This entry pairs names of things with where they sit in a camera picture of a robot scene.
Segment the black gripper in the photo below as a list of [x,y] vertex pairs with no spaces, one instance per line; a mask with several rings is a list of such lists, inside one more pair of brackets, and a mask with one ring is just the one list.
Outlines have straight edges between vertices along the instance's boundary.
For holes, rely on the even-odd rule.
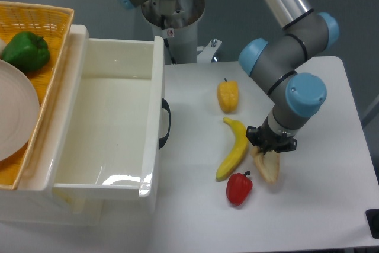
[[253,146],[258,147],[259,151],[264,155],[267,153],[267,150],[283,153],[292,152],[297,149],[297,140],[295,138],[288,137],[287,132],[276,134],[268,126],[248,126],[246,138]]

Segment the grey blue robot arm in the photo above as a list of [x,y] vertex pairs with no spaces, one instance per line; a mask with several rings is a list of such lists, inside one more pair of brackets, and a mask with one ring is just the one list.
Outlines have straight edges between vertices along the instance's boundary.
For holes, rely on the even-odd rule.
[[[242,69],[274,102],[259,127],[248,127],[246,137],[260,151],[291,152],[296,133],[326,99],[323,81],[297,68],[333,45],[339,37],[336,20],[315,13],[307,0],[265,0],[284,35],[274,43],[255,39],[240,53]],[[127,9],[140,7],[153,33],[163,38],[168,63],[197,63],[197,23],[205,0],[120,0]]]

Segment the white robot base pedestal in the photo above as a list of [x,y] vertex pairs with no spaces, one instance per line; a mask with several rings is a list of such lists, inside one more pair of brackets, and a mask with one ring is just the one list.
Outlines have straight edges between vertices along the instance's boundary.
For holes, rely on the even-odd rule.
[[148,0],[142,14],[153,35],[164,40],[166,63],[196,63],[198,22],[205,11],[205,0]]

